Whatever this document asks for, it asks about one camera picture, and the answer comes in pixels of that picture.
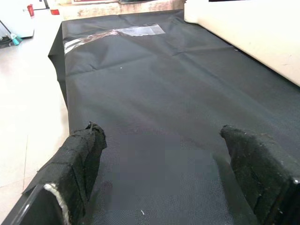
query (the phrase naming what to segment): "white tiled floor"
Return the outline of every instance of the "white tiled floor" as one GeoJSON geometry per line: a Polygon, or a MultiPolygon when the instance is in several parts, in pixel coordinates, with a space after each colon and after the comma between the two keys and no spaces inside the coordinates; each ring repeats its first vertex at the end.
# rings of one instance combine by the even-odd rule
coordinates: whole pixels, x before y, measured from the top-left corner
{"type": "Polygon", "coordinates": [[[61,22],[35,11],[35,34],[0,49],[0,223],[68,136],[68,112],[47,55],[61,22]]]}

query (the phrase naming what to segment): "clear plastic tape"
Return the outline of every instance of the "clear plastic tape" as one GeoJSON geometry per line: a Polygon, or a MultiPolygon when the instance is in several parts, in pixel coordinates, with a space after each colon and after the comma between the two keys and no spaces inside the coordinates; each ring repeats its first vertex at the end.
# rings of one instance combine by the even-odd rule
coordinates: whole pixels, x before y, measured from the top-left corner
{"type": "Polygon", "coordinates": [[[104,38],[106,36],[111,35],[129,35],[129,36],[145,36],[145,35],[157,35],[157,34],[165,34],[163,29],[158,24],[154,24],[151,26],[142,26],[142,27],[128,27],[123,29],[113,29],[108,30],[98,34],[91,34],[86,37],[81,37],[72,41],[68,41],[64,44],[65,54],[69,51],[89,43],[91,41],[95,41],[100,38],[104,38]]]}

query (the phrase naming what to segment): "transparent adhesive tape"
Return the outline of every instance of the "transparent adhesive tape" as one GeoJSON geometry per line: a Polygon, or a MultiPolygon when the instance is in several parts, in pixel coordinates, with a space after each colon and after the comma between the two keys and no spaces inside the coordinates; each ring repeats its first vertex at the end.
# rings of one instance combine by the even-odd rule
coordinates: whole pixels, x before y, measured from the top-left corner
{"type": "Polygon", "coordinates": [[[157,35],[164,34],[165,32],[158,24],[154,24],[151,26],[142,26],[142,27],[128,27],[122,29],[113,29],[107,30],[105,32],[101,32],[98,34],[91,34],[86,37],[81,37],[72,41],[68,41],[64,44],[65,54],[69,51],[89,43],[91,41],[95,41],[100,38],[104,38],[110,35],[128,35],[128,36],[145,36],[145,35],[157,35]]]}

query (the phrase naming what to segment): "red object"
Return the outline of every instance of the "red object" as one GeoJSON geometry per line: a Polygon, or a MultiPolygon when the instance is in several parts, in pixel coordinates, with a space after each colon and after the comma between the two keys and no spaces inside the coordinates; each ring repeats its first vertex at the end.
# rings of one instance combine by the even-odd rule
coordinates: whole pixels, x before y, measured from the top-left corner
{"type": "Polygon", "coordinates": [[[33,5],[32,4],[28,5],[27,9],[28,9],[30,16],[33,17],[34,16],[33,5]]]}
{"type": "Polygon", "coordinates": [[[59,15],[60,12],[58,9],[50,9],[52,15],[59,15]]]}

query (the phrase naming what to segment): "black non-woven fabric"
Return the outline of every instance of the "black non-woven fabric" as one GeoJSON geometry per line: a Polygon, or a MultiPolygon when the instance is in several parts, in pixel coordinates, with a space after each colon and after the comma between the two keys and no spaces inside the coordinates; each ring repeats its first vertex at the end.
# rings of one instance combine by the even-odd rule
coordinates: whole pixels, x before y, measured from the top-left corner
{"type": "MultiPolygon", "coordinates": [[[[107,137],[83,221],[255,224],[219,131],[232,124],[268,133],[299,159],[299,87],[185,23],[183,11],[65,21],[58,35],[65,44],[151,24],[165,34],[100,38],[68,52],[58,73],[70,130],[91,120],[107,137]]],[[[59,46],[51,57],[63,57],[59,46]]]]}
{"type": "Polygon", "coordinates": [[[103,130],[97,124],[90,123],[86,129],[78,130],[66,139],[23,193],[31,191],[37,185],[51,185],[67,205],[69,222],[77,224],[86,213],[85,208],[98,174],[104,148],[106,142],[103,130]]]}
{"type": "Polygon", "coordinates": [[[221,136],[236,179],[261,224],[299,224],[299,162],[267,134],[224,126],[221,136]]]}

